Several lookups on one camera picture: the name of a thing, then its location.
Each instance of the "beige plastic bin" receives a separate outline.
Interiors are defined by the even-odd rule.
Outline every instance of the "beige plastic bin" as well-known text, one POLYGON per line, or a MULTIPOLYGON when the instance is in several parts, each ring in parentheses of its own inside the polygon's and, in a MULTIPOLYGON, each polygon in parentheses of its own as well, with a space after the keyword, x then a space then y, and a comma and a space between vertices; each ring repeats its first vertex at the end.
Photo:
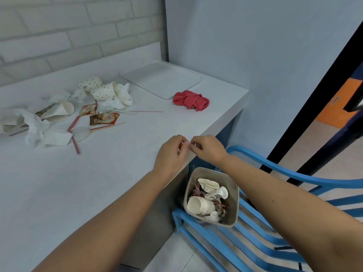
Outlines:
POLYGON ((233 227, 236 224, 237 218, 238 218, 238 209, 239 209, 238 205, 240 203, 239 199, 240 199, 239 189, 238 189, 237 184, 235 184, 235 182, 232 180, 232 178, 230 178, 228 175, 226 175, 224 173, 220 173, 215 170, 198 167, 198 168, 194 169, 192 175, 189 178, 187 189, 186 189, 185 195, 184 195, 183 206, 184 206, 184 210, 189 215, 193 216, 196 219, 199 219, 202 222, 215 224, 215 225, 223 226, 223 227, 233 227), (204 219, 201 216, 194 215, 188 211, 188 208, 187 208, 188 197, 191 196, 193 189, 195 189, 194 184, 198 183, 199 178, 206 178, 206 179, 213 180, 213 181, 217 182, 219 184, 219 186, 226 187, 226 189, 228 191, 228 198, 224 200, 225 205, 226 205, 226 214, 220 223, 212 222, 208 219, 204 219))

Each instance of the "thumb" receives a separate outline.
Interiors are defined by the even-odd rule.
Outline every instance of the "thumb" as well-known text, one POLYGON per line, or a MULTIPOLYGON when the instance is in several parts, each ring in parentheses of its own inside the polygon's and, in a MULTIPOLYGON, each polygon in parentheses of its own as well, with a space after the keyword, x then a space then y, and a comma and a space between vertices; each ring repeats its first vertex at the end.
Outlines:
POLYGON ((180 152, 179 152, 179 159, 183 160, 183 162, 187 157, 188 148, 189 148, 189 141, 187 140, 183 142, 183 145, 180 147, 180 152))
POLYGON ((200 157, 200 156, 201 156, 201 154, 202 154, 202 150, 201 150, 201 149, 199 149, 197 146, 195 146, 195 145, 193 145, 193 144, 189 144, 189 149, 190 149, 193 153, 195 153, 198 157, 200 157))

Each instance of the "white tray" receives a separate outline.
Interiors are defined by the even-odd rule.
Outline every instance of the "white tray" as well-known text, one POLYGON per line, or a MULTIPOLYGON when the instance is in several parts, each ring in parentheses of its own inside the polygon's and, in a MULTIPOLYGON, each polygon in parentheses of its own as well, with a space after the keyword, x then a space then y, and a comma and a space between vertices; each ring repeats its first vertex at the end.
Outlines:
POLYGON ((163 99, 171 99, 175 93, 202 82, 202 76, 158 60, 120 75, 163 99))

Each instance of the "white wall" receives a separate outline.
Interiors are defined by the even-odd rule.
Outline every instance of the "white wall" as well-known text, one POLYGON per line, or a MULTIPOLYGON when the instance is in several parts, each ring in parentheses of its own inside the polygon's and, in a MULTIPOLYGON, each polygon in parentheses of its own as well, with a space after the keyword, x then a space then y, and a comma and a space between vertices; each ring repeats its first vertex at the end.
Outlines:
POLYGON ((229 145, 267 157, 362 8, 363 0, 166 0, 169 60, 249 89, 229 145))
POLYGON ((0 86, 161 42, 164 0, 0 0, 0 86))

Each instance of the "red cloth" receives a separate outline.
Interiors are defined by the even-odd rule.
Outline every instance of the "red cloth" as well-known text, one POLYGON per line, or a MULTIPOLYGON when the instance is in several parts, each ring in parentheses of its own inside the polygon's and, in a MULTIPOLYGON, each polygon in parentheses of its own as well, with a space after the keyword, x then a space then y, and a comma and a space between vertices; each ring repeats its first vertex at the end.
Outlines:
POLYGON ((204 110, 209 105, 209 99, 191 91, 177 92, 173 103, 179 106, 186 106, 187 109, 204 110))

